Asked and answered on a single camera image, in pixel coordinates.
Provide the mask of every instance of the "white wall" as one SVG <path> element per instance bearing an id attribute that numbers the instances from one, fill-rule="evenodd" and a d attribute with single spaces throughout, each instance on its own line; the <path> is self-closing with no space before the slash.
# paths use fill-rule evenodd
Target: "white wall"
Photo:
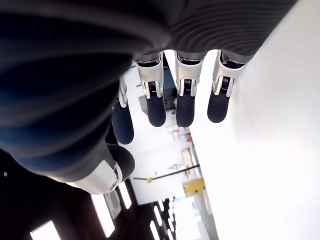
<path id="1" fill-rule="evenodd" d="M 320 239 L 319 9 L 301 0 L 285 17 L 222 123 L 207 118 L 216 52 L 204 61 L 190 130 L 220 240 Z"/>
<path id="2" fill-rule="evenodd" d="M 135 197 L 139 204 L 158 201 L 176 195 L 184 195 L 182 182 L 187 181 L 185 174 L 180 173 L 165 178 L 160 178 L 146 183 L 137 178 L 152 178 L 172 173 L 177 170 L 168 169 L 174 164 L 184 164 L 181 150 L 191 147 L 186 140 L 176 140 L 168 127 L 176 123 L 176 116 L 166 113 L 165 124 L 154 127 L 150 124 L 148 116 L 141 110 L 139 97 L 144 95 L 140 84 L 137 68 L 132 68 L 124 75 L 127 85 L 127 97 L 130 108 L 134 138 L 128 145 L 122 145 L 128 149 L 135 160 L 135 170 L 131 175 L 131 183 Z"/>

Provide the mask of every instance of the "ceiling light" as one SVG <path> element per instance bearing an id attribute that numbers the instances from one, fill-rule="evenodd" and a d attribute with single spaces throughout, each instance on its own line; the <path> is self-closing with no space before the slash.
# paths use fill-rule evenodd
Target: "ceiling light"
<path id="1" fill-rule="evenodd" d="M 168 236 L 169 236 L 169 239 L 170 239 L 170 240 L 174 240 L 174 238 L 172 237 L 172 234 L 171 234 L 170 229 L 168 229 Z"/>
<path id="2" fill-rule="evenodd" d="M 129 193 L 128 193 L 128 190 L 127 190 L 127 187 L 126 187 L 126 184 L 124 181 L 119 184 L 119 189 L 120 189 L 122 199 L 124 201 L 124 205 L 125 205 L 126 209 L 129 209 L 131 206 L 131 199 L 130 199 L 130 196 L 129 196 Z"/>
<path id="3" fill-rule="evenodd" d="M 174 225 L 172 224 L 172 221 L 171 221 L 170 218 L 168 218 L 168 223 L 169 223 L 171 232 L 174 232 L 174 231 L 175 231 L 175 228 L 174 228 Z"/>
<path id="4" fill-rule="evenodd" d="M 161 220 L 161 216 L 160 216 L 158 207 L 154 206 L 153 210 L 154 210 L 154 214 L 155 214 L 156 220 L 158 221 L 158 224 L 161 227 L 162 226 L 162 220 Z"/>
<path id="5" fill-rule="evenodd" d="M 172 203 L 172 202 L 169 202 L 169 208 L 172 210 L 172 211 L 174 211 L 174 204 Z"/>
<path id="6" fill-rule="evenodd" d="M 150 222 L 150 228 L 151 228 L 154 240 L 160 240 L 154 221 Z"/>
<path id="7" fill-rule="evenodd" d="M 30 235 L 33 240 L 61 240 L 52 221 L 48 221 L 47 223 L 33 230 L 30 232 Z"/>
<path id="8" fill-rule="evenodd" d="M 115 225 L 112 222 L 105 198 L 103 195 L 92 194 L 91 199 L 101 227 L 103 229 L 104 235 L 106 238 L 108 238 L 115 230 Z"/>
<path id="9" fill-rule="evenodd" d="M 164 204 L 162 203 L 161 199 L 159 199 L 158 202 L 159 202 L 161 212 L 163 212 L 165 210 Z"/>
<path id="10" fill-rule="evenodd" d="M 170 219 L 171 219 L 171 222 L 174 222 L 174 215 L 173 215 L 173 211 L 171 209 L 169 209 L 169 216 L 170 216 Z"/>

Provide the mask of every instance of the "chrome joint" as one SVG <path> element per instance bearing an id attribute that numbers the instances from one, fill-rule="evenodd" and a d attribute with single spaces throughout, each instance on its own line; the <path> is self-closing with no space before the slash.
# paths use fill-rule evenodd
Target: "chrome joint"
<path id="1" fill-rule="evenodd" d="M 158 57 L 155 59 L 144 61 L 134 59 L 134 62 L 138 69 L 145 97 L 150 99 L 151 87 L 155 87 L 157 97 L 161 98 L 164 93 L 163 52 L 159 52 Z"/>
<path id="2" fill-rule="evenodd" d="M 221 89 L 226 91 L 226 96 L 230 97 L 234 84 L 237 83 L 247 62 L 237 62 L 229 59 L 222 50 L 217 51 L 214 70 L 212 75 L 212 91 L 218 96 Z"/>
<path id="3" fill-rule="evenodd" d="M 185 84 L 191 84 L 191 97 L 197 93 L 197 86 L 200 81 L 202 64 L 205 58 L 190 59 L 175 53 L 175 81 L 176 90 L 180 96 L 184 95 Z"/>

